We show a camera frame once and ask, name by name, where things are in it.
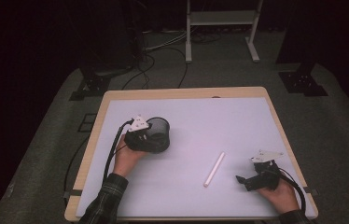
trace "dark sleeve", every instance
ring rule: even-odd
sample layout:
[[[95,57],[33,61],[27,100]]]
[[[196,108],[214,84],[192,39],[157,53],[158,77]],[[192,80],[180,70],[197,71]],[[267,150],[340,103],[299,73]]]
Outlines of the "dark sleeve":
[[[128,180],[123,176],[110,174],[78,223],[116,223],[119,202],[127,186]]]
[[[281,224],[310,224],[311,221],[305,216],[301,210],[294,210],[283,213],[279,216]]]

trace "floor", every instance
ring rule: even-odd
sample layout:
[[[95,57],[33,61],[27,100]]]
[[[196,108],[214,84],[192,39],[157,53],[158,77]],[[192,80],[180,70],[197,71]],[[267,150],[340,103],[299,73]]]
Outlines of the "floor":
[[[134,69],[112,78],[108,89],[171,89],[180,83],[180,88],[264,87],[304,178],[315,190],[314,201],[319,210],[316,221],[349,223],[349,98],[335,76],[320,65],[314,68],[312,76],[328,96],[288,93],[278,73],[294,70],[298,65],[275,64],[284,35],[285,32],[257,32],[259,63],[252,62],[244,42],[247,33],[243,32],[212,35],[209,37],[218,40],[193,44],[193,61],[189,64],[175,50],[184,53],[184,42],[177,43],[170,46],[174,49],[148,54],[155,62],[146,71],[147,77],[135,77],[124,88],[139,73]],[[146,43],[152,47],[172,38],[168,34],[148,34]],[[146,70],[152,62],[152,58],[145,57],[140,67]],[[78,128],[86,114],[97,113],[102,100],[86,97],[69,101],[81,80],[77,69],[59,89],[0,202],[0,223],[68,223],[63,217],[63,189],[72,188],[85,149],[83,142],[89,135]]]

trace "human arm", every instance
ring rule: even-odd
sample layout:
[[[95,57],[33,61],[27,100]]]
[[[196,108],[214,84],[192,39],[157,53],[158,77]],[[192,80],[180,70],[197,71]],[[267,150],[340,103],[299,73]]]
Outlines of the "human arm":
[[[113,173],[105,180],[98,196],[88,206],[78,223],[116,223],[119,203],[128,186],[128,180],[125,177],[145,155],[143,151],[133,151],[128,148],[124,142],[124,135],[121,136],[116,150]]]
[[[294,188],[285,180],[280,179],[279,185],[273,189],[258,189],[257,192],[265,197],[280,214],[282,224],[307,224],[311,223],[300,210]]]

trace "white mount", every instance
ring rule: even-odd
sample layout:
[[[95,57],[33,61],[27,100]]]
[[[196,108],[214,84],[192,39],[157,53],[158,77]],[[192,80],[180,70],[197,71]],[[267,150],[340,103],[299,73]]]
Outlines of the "white mount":
[[[128,131],[131,133],[131,132],[135,132],[135,131],[146,129],[148,127],[149,127],[148,123],[140,115],[138,115],[134,119],[134,121],[133,121],[133,123],[131,125],[131,128]]]
[[[260,150],[257,156],[251,158],[251,161],[252,162],[273,161],[281,156],[283,156],[283,152],[270,152],[270,151]]]

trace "white stick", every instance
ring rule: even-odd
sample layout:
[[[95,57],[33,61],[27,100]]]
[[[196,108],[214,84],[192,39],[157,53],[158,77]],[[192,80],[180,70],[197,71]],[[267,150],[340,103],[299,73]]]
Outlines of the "white stick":
[[[209,186],[209,184],[210,184],[210,181],[212,181],[212,178],[215,175],[216,170],[217,170],[218,166],[220,165],[221,161],[223,160],[224,156],[225,156],[225,153],[221,152],[220,157],[218,158],[218,160],[215,164],[215,167],[213,167],[212,172],[210,172],[209,177],[207,177],[206,182],[204,182],[204,184],[203,184],[205,188],[207,188],[207,186]]]

